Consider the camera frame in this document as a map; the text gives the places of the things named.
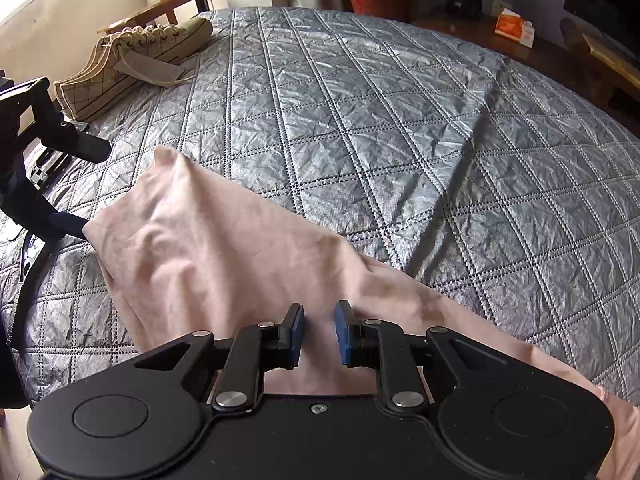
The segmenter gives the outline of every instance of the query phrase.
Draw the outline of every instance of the diamond quilt pattern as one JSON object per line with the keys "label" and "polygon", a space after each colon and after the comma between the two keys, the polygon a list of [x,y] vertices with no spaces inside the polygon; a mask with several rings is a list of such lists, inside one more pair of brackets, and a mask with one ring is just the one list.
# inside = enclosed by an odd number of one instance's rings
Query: diamond quilt pattern
{"label": "diamond quilt pattern", "polygon": [[[311,9],[206,15],[194,79],[141,86],[92,124],[109,160],[49,191],[90,218],[156,146],[404,270],[640,404],[640,145],[554,81],[474,44]],[[0,302],[24,234],[0,219]],[[66,238],[15,354],[34,401],[136,349],[95,253]]]}

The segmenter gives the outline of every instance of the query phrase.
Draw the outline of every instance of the pink cloth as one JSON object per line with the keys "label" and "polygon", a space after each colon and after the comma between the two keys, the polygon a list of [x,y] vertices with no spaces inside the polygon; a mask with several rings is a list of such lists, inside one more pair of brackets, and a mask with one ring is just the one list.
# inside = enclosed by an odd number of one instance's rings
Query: pink cloth
{"label": "pink cloth", "polygon": [[341,236],[156,148],[135,186],[84,228],[113,303],[141,351],[194,330],[216,338],[305,307],[300,365],[273,370],[265,390],[286,394],[375,391],[374,372],[340,364],[332,309],[348,300],[361,319],[382,318],[407,334],[444,325],[579,384],[606,403],[615,441],[601,480],[630,480],[640,463],[640,410],[576,370],[521,342],[397,269],[358,254]]}

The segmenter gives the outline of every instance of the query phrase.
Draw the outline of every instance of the orange box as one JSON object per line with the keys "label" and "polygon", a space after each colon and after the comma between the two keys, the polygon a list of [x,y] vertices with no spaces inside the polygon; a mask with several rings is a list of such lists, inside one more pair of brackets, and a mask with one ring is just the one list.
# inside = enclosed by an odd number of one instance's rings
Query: orange box
{"label": "orange box", "polygon": [[536,29],[533,28],[531,22],[526,22],[519,14],[512,10],[504,9],[498,16],[498,22],[495,24],[495,33],[531,48]]}

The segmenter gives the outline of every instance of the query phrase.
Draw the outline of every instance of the beige sneaker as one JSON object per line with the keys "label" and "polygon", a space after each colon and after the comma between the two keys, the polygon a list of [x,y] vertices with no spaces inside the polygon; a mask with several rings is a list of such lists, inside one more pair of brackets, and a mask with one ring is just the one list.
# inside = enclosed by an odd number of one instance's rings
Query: beige sneaker
{"label": "beige sneaker", "polygon": [[90,121],[123,98],[140,81],[114,66],[133,50],[167,63],[196,52],[211,37],[213,26],[197,16],[182,25],[125,28],[100,38],[85,67],[77,75],[54,83],[63,111],[76,121]]}

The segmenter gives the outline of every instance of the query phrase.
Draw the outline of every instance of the power outlet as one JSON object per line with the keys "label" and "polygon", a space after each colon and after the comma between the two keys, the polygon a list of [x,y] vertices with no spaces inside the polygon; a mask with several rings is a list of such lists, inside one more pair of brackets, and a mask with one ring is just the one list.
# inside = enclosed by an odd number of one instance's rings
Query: power outlet
{"label": "power outlet", "polygon": [[491,7],[491,15],[498,16],[504,9],[511,10],[513,9],[513,6],[510,3],[504,2],[502,0],[494,0],[494,4]]}

